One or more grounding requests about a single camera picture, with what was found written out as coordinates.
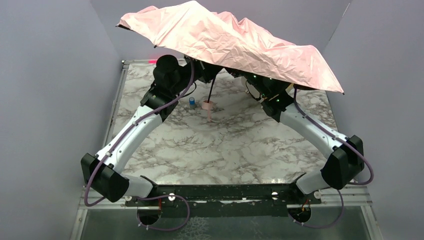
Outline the pink folding umbrella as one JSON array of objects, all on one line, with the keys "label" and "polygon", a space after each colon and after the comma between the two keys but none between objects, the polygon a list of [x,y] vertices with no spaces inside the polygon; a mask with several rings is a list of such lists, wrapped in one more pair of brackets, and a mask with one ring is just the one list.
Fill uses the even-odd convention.
[{"label": "pink folding umbrella", "polygon": [[211,12],[195,0],[124,14],[118,27],[147,38],[154,46],[190,58],[288,82],[312,90],[344,90],[313,45],[273,36],[248,18]]}]

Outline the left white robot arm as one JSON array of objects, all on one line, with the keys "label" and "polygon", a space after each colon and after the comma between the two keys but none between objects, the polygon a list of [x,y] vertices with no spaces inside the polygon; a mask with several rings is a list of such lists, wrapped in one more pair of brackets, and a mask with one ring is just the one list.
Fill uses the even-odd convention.
[{"label": "left white robot arm", "polygon": [[195,81],[213,81],[222,66],[186,56],[182,66],[173,55],[163,55],[153,69],[153,82],[130,121],[95,155],[81,159],[86,181],[84,204],[92,207],[104,199],[114,203],[124,196],[146,198],[154,184],[146,177],[122,172],[141,143],[160,126]]}]

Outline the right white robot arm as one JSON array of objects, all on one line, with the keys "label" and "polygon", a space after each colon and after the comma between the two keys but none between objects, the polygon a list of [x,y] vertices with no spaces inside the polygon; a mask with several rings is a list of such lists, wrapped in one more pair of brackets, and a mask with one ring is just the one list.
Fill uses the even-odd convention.
[{"label": "right white robot arm", "polygon": [[245,78],[246,87],[257,90],[255,100],[267,116],[295,130],[326,158],[320,170],[306,173],[293,182],[296,195],[326,188],[340,190],[365,168],[362,140],[355,135],[347,137],[304,112],[296,98],[286,91],[290,83],[229,67],[226,71],[235,78]]}]

